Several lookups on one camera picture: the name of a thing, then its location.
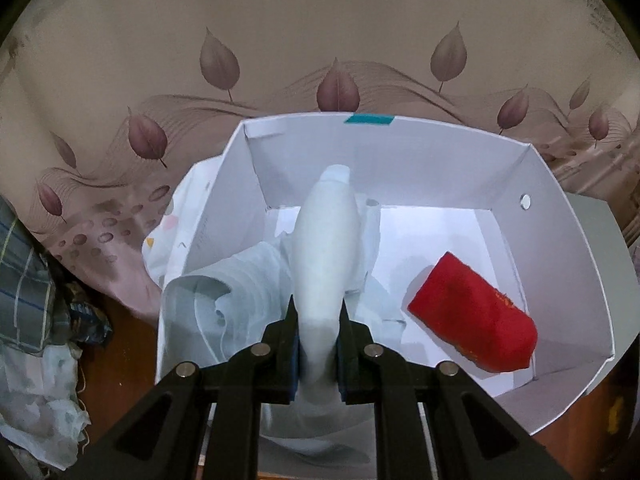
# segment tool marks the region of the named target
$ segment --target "cardboard box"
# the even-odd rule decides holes
[[[615,356],[602,272],[567,196],[533,146],[516,140],[392,116],[243,121],[207,184],[199,216],[190,220],[196,226],[186,234],[190,239],[176,240],[186,247],[182,264],[173,262],[173,268],[192,272],[291,231],[299,206],[331,164],[349,166],[356,191],[383,205],[373,275],[404,311],[407,360],[458,362],[531,434],[593,387]],[[407,314],[408,302],[447,250],[534,319],[539,343],[528,369],[479,370]],[[159,376],[180,360],[202,358],[188,309],[161,312]],[[278,453],[262,453],[261,470],[314,474],[294,455]],[[366,478],[372,466],[323,477]]]

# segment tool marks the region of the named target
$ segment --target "red object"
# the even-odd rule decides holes
[[[451,253],[433,267],[409,312],[489,372],[529,367],[538,342],[533,320]]]

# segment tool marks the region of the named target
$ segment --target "plaid fabric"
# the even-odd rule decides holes
[[[55,297],[46,258],[0,198],[0,342],[30,354],[41,352]]]

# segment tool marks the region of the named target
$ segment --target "teal tape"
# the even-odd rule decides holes
[[[382,124],[388,125],[391,124],[391,121],[394,120],[393,115],[378,115],[378,114],[353,114],[349,117],[345,124]]]

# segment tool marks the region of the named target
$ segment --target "wooden floor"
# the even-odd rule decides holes
[[[106,349],[85,349],[81,366],[86,388],[80,395],[98,440],[154,384],[156,331],[115,301],[104,299],[114,337]],[[638,383],[638,345],[590,395],[579,399],[536,439],[575,480],[598,478],[600,469],[628,435]]]

